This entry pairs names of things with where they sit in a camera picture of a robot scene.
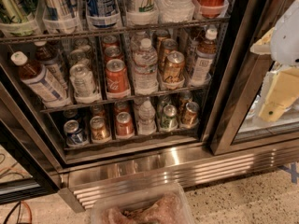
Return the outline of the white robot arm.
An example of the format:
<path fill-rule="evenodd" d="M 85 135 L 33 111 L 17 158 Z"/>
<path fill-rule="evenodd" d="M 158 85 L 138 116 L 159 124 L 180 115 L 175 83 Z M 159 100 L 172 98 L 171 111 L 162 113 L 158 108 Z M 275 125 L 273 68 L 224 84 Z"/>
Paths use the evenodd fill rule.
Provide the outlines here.
<path fill-rule="evenodd" d="M 278 70 L 267 72 L 256 115 L 263 122 L 276 122 L 299 98 L 299 0 L 295 0 L 251 53 L 270 55 Z"/>

